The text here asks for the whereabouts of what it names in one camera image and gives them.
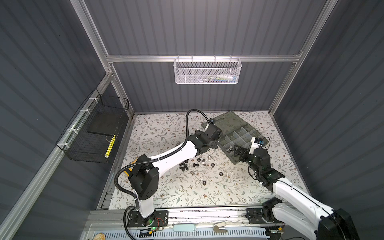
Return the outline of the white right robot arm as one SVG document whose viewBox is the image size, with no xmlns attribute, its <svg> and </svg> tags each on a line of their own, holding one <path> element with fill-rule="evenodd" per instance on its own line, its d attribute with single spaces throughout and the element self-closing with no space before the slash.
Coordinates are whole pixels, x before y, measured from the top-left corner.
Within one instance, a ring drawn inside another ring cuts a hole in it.
<svg viewBox="0 0 384 240">
<path fill-rule="evenodd" d="M 233 151 L 236 158 L 248 164 L 251 178 L 276 194 L 257 213 L 265 223 L 288 224 L 310 240 L 360 238 L 349 213 L 321 203 L 291 183 L 272 167 L 271 156 L 261 145 L 249 149 L 234 145 Z"/>
</svg>

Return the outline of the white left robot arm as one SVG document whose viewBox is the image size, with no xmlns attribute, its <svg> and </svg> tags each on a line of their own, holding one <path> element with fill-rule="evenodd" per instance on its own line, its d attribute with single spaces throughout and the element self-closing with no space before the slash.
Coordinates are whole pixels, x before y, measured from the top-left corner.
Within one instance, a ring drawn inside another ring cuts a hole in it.
<svg viewBox="0 0 384 240">
<path fill-rule="evenodd" d="M 171 168 L 185 160 L 192 159 L 210 149 L 217 149 L 222 130 L 208 124 L 204 131 L 196 130 L 177 147 L 157 156 L 138 158 L 138 166 L 129 173 L 129 181 L 137 195 L 136 203 L 142 218 L 151 217 L 155 212 L 154 194 L 158 190 L 160 178 Z"/>
</svg>

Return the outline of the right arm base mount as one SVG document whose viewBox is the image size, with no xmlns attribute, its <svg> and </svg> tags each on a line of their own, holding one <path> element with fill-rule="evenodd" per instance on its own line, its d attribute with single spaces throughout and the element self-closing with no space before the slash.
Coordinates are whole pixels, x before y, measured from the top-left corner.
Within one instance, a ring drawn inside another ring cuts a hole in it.
<svg viewBox="0 0 384 240">
<path fill-rule="evenodd" d="M 280 223 L 273 214 L 273 208 L 283 201 L 278 198 L 272 198 L 264 202 L 261 206 L 246 208 L 245 217 L 250 224 L 276 224 Z"/>
</svg>

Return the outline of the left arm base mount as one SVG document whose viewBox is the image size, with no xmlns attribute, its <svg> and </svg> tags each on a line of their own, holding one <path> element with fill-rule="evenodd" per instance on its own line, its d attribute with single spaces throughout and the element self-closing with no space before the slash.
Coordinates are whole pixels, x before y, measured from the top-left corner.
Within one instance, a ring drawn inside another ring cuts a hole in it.
<svg viewBox="0 0 384 240">
<path fill-rule="evenodd" d="M 131 211 L 127 216 L 127 227 L 166 227 L 168 225 L 169 211 L 155 210 L 149 217 L 142 217 L 138 211 Z"/>
</svg>

